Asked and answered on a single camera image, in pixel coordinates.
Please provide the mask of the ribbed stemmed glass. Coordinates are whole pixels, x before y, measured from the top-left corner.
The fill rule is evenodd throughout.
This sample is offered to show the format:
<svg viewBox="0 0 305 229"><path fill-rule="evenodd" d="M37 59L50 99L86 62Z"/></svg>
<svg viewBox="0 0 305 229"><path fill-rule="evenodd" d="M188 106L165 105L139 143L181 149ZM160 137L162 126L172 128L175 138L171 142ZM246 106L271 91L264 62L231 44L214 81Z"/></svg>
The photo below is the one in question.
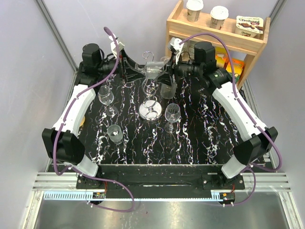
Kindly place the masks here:
<svg viewBox="0 0 305 229"><path fill-rule="evenodd" d="M168 62L169 60L170 60L170 57L168 57L168 56L164 56L160 59L160 61L164 62L164 63Z"/></svg>
<svg viewBox="0 0 305 229"><path fill-rule="evenodd" d="M172 86L166 84L161 85L161 97L164 99L172 99L175 96L177 83L173 83Z"/></svg>

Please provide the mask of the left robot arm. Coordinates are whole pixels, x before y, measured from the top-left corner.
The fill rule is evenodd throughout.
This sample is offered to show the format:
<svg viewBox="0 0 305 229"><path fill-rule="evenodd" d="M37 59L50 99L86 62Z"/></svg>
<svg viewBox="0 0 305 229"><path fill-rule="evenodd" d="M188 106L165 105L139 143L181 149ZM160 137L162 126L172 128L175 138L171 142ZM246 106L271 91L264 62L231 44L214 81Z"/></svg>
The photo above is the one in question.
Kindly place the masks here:
<svg viewBox="0 0 305 229"><path fill-rule="evenodd" d="M54 163L61 162L87 175L86 181L92 188L102 186L103 176L98 174L98 165L85 155L85 147L77 137L81 121L107 76L118 74L125 83L143 78L122 42L118 45L112 42L111 50L112 53L105 56L95 43L83 47L72 96L58 121L42 132L48 157Z"/></svg>

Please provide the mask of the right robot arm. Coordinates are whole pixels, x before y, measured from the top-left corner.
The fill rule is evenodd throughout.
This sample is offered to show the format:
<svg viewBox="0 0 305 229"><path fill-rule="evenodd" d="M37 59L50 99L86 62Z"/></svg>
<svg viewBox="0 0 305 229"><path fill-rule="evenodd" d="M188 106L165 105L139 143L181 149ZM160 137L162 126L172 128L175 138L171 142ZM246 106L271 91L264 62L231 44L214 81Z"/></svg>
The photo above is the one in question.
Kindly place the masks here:
<svg viewBox="0 0 305 229"><path fill-rule="evenodd" d="M237 93L232 75L224 68L216 66L215 48L210 42L197 42L194 46L194 59L182 61L183 44L178 38L172 38L168 50L172 53L165 64L165 71L157 79L169 84L170 80L194 76L200 85L216 99L229 114L237 127L242 143L234 147L233 156L226 162L217 176L217 184L223 189L234 183L234 177L258 158L268 153L278 136L275 127L268 128L250 109Z"/></svg>

